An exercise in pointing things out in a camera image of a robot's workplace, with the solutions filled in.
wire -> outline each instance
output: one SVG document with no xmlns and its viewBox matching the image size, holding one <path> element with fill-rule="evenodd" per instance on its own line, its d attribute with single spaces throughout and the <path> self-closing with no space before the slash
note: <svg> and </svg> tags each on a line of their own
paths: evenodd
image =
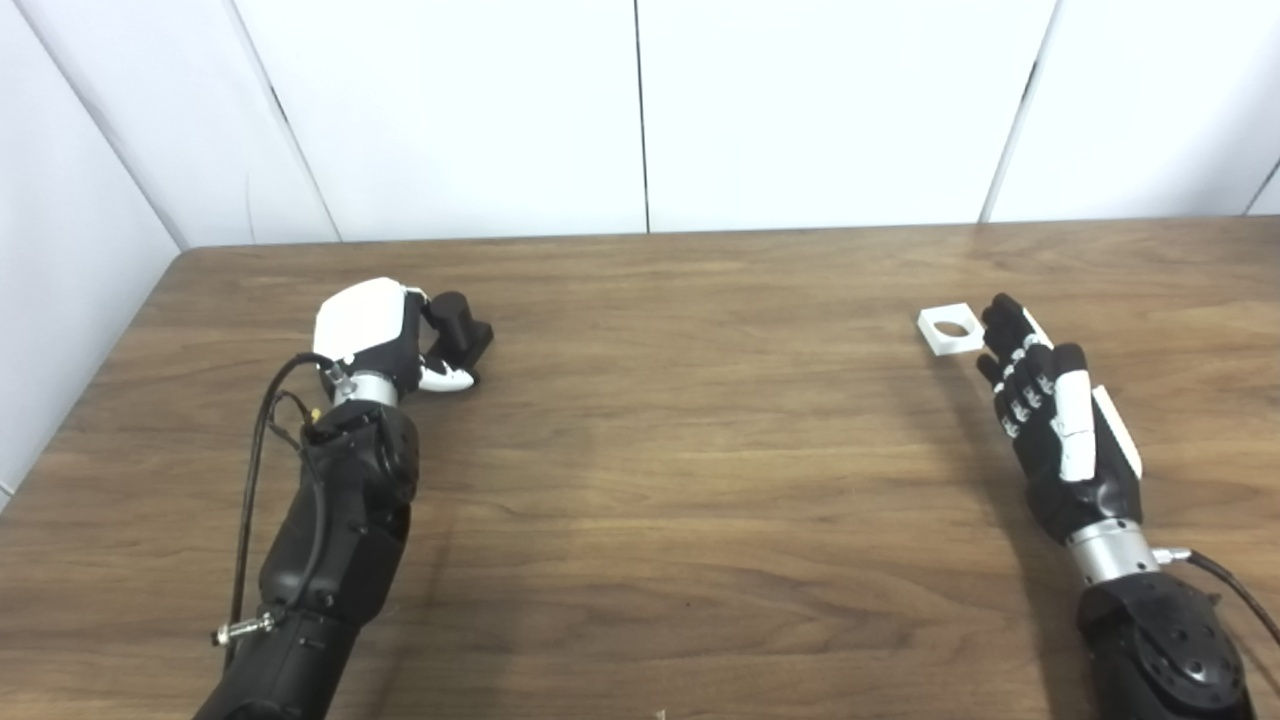
<svg viewBox="0 0 1280 720">
<path fill-rule="evenodd" d="M 302 443 L 293 439 L 293 436 L 291 436 L 288 430 L 275 424 L 275 406 L 279 405 L 280 401 L 284 400 L 285 397 L 293 401 L 293 405 L 297 406 L 298 409 L 298 414 L 302 415 L 302 427 L 307 428 L 311 425 L 311 410 L 308 410 L 307 405 L 302 402 L 302 398 L 287 389 L 282 389 L 276 391 L 275 398 L 271 401 L 271 411 L 268 413 L 266 427 L 270 428 L 273 433 L 275 433 L 275 437 L 289 443 L 289 447 L 293 448 L 293 452 L 302 452 Z"/>
<path fill-rule="evenodd" d="M 300 352 L 287 360 L 284 365 L 280 366 L 275 377 L 266 386 L 266 392 L 262 393 L 262 404 L 257 409 L 257 418 L 253 421 L 253 433 L 250 441 L 248 450 L 248 470 L 244 475 L 244 501 L 241 507 L 241 523 L 239 523 L 239 538 L 236 544 L 236 573 L 232 578 L 232 607 L 230 607 L 230 624 L 238 623 L 241 619 L 241 610 L 244 606 L 244 566 L 248 564 L 248 541 L 251 534 L 251 527 L 253 520 L 253 497 L 257 493 L 257 473 L 259 468 L 262 465 L 262 438 L 266 436 L 266 427 L 270 421 L 271 407 L 278 402 L 275 393 L 280 389 L 284 379 L 296 368 L 301 365 L 320 365 L 321 369 L 328 370 L 333 368 L 333 360 L 319 355 L 315 352 Z M 232 660 L 236 657 L 236 644 L 227 646 L 227 657 L 223 662 L 223 670 L 230 666 Z"/>
<path fill-rule="evenodd" d="M 1275 620 L 1272 620 L 1271 615 L 1267 614 L 1267 610 L 1262 607 L 1262 603 L 1258 602 L 1256 597 L 1253 597 L 1253 594 L 1248 591 L 1248 588 L 1244 587 L 1244 583 L 1238 580 L 1235 575 L 1231 574 L 1230 570 L 1219 565 L 1210 557 L 1199 552 L 1196 552 L 1194 550 L 1187 557 L 1187 562 L 1199 568 L 1201 570 L 1204 570 L 1206 573 L 1213 575 L 1219 580 L 1222 580 L 1222 583 L 1226 584 L 1226 587 L 1235 591 L 1235 594 L 1240 596 L 1240 600 L 1243 600 L 1244 603 L 1249 606 L 1249 610 L 1252 610 L 1253 614 L 1258 616 L 1258 620 L 1261 620 L 1262 624 L 1266 625 L 1267 632 L 1271 633 L 1272 639 L 1275 639 L 1276 643 L 1280 644 L 1280 626 L 1276 626 Z"/>
</svg>

wood grain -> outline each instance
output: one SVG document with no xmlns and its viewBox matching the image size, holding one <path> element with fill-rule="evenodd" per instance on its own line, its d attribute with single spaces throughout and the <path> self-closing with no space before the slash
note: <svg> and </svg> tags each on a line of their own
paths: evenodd
<svg viewBox="0 0 1280 720">
<path fill-rule="evenodd" d="M 1087 717 L 1069 561 L 914 314 L 1007 291 L 1082 342 L 1148 537 L 1280 609 L 1277 270 L 1276 218 L 196 250 L 0 516 L 4 716 L 204 701 L 259 395 L 387 274 L 498 337 L 474 392 L 406 405 L 411 547 L 332 717 Z M 259 559 L 296 482 L 265 462 Z M 1275 715 L 1280 651 L 1221 607 Z"/>
</svg>

white finger segment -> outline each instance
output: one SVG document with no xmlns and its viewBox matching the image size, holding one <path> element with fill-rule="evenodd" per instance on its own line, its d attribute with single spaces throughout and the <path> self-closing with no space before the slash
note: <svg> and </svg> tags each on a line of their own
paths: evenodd
<svg viewBox="0 0 1280 720">
<path fill-rule="evenodd" d="M 1057 397 L 1057 416 L 1052 427 L 1062 441 L 1059 477 L 1068 483 L 1087 480 L 1093 477 L 1098 454 L 1089 372 L 1071 370 L 1059 375 L 1053 382 L 1053 395 Z"/>
</svg>

metal connector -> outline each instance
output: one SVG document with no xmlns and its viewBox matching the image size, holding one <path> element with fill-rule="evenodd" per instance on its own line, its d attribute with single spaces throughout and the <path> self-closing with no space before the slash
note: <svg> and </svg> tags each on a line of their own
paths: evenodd
<svg viewBox="0 0 1280 720">
<path fill-rule="evenodd" d="M 351 375 L 338 363 L 326 368 L 324 375 L 333 383 L 334 396 L 347 396 L 356 392 L 356 380 L 351 379 Z"/>
<path fill-rule="evenodd" d="M 209 639 L 212 641 L 214 647 L 225 647 L 236 638 L 252 635 L 255 633 L 270 633 L 274 629 L 275 618 L 273 618 L 270 612 L 264 612 L 261 618 L 250 618 L 248 620 L 223 625 L 210 633 Z"/>
<path fill-rule="evenodd" d="M 1185 562 L 1188 557 L 1192 556 L 1192 548 L 1189 547 L 1153 547 L 1151 553 L 1156 556 L 1156 562 L 1161 565 L 1172 565 L 1174 562 Z"/>
</svg>

white block with hole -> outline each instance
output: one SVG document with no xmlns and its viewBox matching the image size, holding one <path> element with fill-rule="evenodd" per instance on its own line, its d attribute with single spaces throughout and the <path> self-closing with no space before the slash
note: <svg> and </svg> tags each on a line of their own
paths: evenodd
<svg viewBox="0 0 1280 720">
<path fill-rule="evenodd" d="M 940 323 L 959 325 L 965 334 L 961 337 L 950 336 L 938 328 Z M 920 328 L 920 334 L 929 343 L 934 355 L 955 355 L 957 352 L 973 352 L 982 350 L 983 328 L 973 309 L 964 302 L 955 305 L 942 305 L 941 307 L 925 307 L 920 310 L 915 325 Z"/>
</svg>

